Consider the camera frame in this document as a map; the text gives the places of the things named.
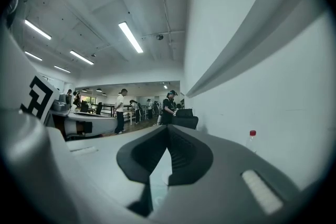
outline window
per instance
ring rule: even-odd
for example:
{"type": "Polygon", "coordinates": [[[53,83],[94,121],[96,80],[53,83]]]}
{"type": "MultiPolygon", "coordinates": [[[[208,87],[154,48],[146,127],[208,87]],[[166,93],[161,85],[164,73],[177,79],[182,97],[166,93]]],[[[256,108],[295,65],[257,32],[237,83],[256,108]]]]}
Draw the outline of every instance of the window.
{"type": "Polygon", "coordinates": [[[81,101],[86,101],[88,104],[96,104],[97,98],[96,97],[91,97],[91,96],[81,96],[80,97],[80,102],[81,101]]]}

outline fluorescent ceiling light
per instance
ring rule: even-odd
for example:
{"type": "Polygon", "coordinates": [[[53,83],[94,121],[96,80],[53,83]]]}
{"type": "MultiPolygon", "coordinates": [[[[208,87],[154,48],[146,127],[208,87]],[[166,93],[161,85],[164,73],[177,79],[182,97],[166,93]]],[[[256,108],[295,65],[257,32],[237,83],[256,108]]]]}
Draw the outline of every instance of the fluorescent ceiling light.
{"type": "Polygon", "coordinates": [[[78,57],[79,59],[83,60],[84,62],[89,63],[90,65],[93,65],[93,62],[89,61],[88,59],[85,59],[83,56],[79,55],[78,53],[76,53],[75,51],[71,51],[71,54],[75,55],[76,57],[78,57]]]}
{"type": "Polygon", "coordinates": [[[128,38],[130,43],[133,45],[133,47],[136,49],[136,51],[140,54],[143,52],[141,49],[139,43],[136,41],[135,37],[133,36],[131,30],[128,28],[128,25],[126,22],[123,22],[119,24],[120,29],[124,32],[125,36],[128,38]]]}
{"type": "Polygon", "coordinates": [[[51,37],[48,34],[44,33],[42,30],[38,29],[30,21],[25,20],[25,23],[26,23],[26,25],[28,25],[29,27],[31,27],[32,29],[34,29],[36,32],[40,33],[42,36],[44,36],[44,37],[48,38],[49,40],[51,40],[51,37]]]}
{"type": "Polygon", "coordinates": [[[65,72],[71,73],[70,71],[68,71],[68,70],[65,70],[65,69],[63,69],[63,68],[60,68],[60,67],[58,67],[58,66],[54,66],[54,67],[56,67],[57,69],[60,69],[60,70],[62,70],[62,71],[65,71],[65,72]]]}
{"type": "Polygon", "coordinates": [[[39,61],[42,61],[41,58],[39,58],[39,57],[37,57],[37,56],[35,56],[35,55],[32,55],[32,54],[30,54],[30,53],[27,52],[27,51],[25,51],[25,54],[28,54],[29,56],[32,56],[32,57],[34,57],[35,59],[37,59],[37,60],[39,60],[39,61]]]}

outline plastic water bottle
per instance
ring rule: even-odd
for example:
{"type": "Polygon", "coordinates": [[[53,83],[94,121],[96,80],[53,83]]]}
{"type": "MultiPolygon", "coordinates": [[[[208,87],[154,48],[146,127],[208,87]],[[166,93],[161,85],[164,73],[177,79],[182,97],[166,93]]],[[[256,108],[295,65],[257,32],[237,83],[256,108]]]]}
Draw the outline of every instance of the plastic water bottle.
{"type": "Polygon", "coordinates": [[[252,152],[256,153],[256,134],[257,132],[252,130],[250,131],[250,136],[246,142],[246,147],[251,150],[252,152]]]}

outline black chair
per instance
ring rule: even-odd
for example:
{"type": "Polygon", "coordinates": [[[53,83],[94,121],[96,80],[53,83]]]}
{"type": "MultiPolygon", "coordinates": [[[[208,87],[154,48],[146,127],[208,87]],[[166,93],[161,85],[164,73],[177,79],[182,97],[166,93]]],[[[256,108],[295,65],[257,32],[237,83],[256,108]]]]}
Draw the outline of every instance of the black chair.
{"type": "Polygon", "coordinates": [[[97,110],[96,110],[97,115],[100,115],[100,112],[101,112],[102,108],[103,108],[103,104],[102,104],[102,102],[99,102],[98,106],[97,106],[97,110]]]}
{"type": "Polygon", "coordinates": [[[198,117],[178,118],[175,116],[173,117],[172,124],[195,130],[198,124],[198,117]]]}
{"type": "Polygon", "coordinates": [[[86,101],[82,101],[82,106],[80,108],[80,112],[84,112],[84,113],[87,113],[88,110],[89,110],[89,105],[87,104],[86,101]]]}
{"type": "Polygon", "coordinates": [[[195,130],[198,124],[198,117],[193,115],[192,109],[179,109],[176,112],[176,116],[173,117],[172,124],[195,130]]]}

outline floor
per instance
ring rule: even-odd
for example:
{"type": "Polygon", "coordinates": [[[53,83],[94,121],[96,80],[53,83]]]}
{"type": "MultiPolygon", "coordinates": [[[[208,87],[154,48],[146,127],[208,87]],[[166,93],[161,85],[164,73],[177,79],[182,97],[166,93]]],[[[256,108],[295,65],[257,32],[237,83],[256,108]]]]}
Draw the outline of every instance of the floor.
{"type": "MultiPolygon", "coordinates": [[[[126,132],[124,133],[130,133],[130,132],[142,130],[148,127],[152,127],[154,124],[157,123],[157,120],[158,120],[157,116],[153,116],[153,118],[150,120],[141,121],[138,124],[135,124],[135,120],[132,120],[132,126],[130,125],[131,124],[130,121],[127,121],[125,122],[125,125],[124,125],[124,129],[126,130],[126,132]]],[[[103,137],[113,136],[113,135],[116,135],[116,134],[115,133],[104,134],[103,137]]]]}

